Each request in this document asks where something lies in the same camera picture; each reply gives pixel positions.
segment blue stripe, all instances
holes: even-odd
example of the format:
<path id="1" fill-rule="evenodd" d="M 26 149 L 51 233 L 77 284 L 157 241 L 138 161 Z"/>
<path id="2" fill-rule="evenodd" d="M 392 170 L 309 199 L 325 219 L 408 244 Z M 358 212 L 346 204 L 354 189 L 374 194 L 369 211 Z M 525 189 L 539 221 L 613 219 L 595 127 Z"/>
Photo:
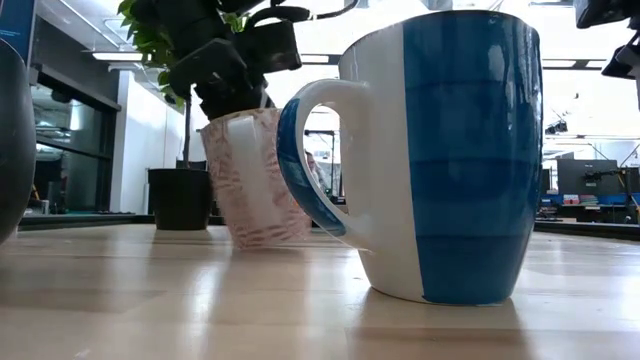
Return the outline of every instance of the blue stripe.
<path id="1" fill-rule="evenodd" d="M 484 11 L 403 25 L 415 232 L 424 298 L 489 304 L 513 291 L 541 160 L 538 35 Z"/>
<path id="2" fill-rule="evenodd" d="M 289 190 L 313 220 L 329 234 L 340 237 L 346 234 L 342 222 L 331 213 L 311 186 L 304 172 L 305 165 L 300 162 L 298 139 L 296 136 L 296 118 L 300 99 L 292 99 L 282 110 L 278 125 L 277 149 L 280 171 Z"/>

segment table surface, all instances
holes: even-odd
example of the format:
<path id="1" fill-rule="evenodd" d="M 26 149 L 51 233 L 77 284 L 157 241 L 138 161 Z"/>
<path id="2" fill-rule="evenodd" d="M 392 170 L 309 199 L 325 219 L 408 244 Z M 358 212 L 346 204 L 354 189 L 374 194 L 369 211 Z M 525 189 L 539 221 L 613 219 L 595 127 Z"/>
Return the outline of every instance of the table surface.
<path id="1" fill-rule="evenodd" d="M 512 299 L 476 308 L 382 295 L 324 235 L 228 239 L 19 234 L 0 246 L 0 359 L 640 359 L 640 243 L 534 234 Z"/>

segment mug handle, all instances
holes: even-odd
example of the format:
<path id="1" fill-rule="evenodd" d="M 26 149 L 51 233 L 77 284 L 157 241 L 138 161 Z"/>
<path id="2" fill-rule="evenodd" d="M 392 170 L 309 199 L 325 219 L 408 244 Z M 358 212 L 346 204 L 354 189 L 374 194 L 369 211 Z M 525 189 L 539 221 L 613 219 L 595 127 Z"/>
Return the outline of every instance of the mug handle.
<path id="1" fill-rule="evenodd" d="M 347 215 L 329 201 L 313 180 L 302 141 L 304 125 L 316 106 L 333 109 L 340 115 L 341 126 L 354 129 L 367 125 L 372 104 L 366 84 L 335 79 L 312 82 L 282 110 L 276 144 L 280 171 L 298 204 L 330 235 L 360 250 L 373 250 L 370 216 Z"/>
<path id="2" fill-rule="evenodd" d="M 266 141 L 262 129 L 251 115 L 228 120 L 226 125 L 233 165 L 238 171 L 256 225 L 280 225 L 280 212 L 273 202 L 268 170 L 262 160 L 261 149 Z"/>

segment blue and white mug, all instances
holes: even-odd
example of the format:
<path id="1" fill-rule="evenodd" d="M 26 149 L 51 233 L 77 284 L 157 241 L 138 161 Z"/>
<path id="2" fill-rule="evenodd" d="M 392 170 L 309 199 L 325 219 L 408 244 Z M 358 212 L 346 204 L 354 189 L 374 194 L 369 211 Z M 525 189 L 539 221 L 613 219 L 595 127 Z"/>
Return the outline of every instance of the blue and white mug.
<path id="1" fill-rule="evenodd" d="M 540 188 L 539 43 L 502 13 L 415 17 L 358 40 L 340 80 L 311 83 L 284 108 L 277 148 L 289 189 L 360 250 L 377 290 L 459 305 L 511 295 Z M 348 215 L 306 165 L 304 126 L 320 104 L 340 115 Z"/>

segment cup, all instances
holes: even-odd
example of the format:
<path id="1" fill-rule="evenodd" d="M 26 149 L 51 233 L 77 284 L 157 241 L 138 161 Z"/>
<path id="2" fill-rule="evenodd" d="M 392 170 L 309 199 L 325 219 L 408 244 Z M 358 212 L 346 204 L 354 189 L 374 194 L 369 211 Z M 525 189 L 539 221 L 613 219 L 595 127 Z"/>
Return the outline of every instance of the cup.
<path id="1" fill-rule="evenodd" d="M 415 17 L 358 40 L 341 79 L 305 86 L 283 109 L 277 151 L 289 189 L 360 250 L 375 289 L 456 305 L 510 296 L 540 189 L 539 43 L 511 15 Z M 341 118 L 348 215 L 304 161 L 304 125 L 319 104 Z"/>
<path id="2" fill-rule="evenodd" d="M 236 248 L 299 240 L 311 219 L 293 200 L 276 158 L 280 110 L 254 109 L 212 120 L 200 134 L 216 203 Z"/>

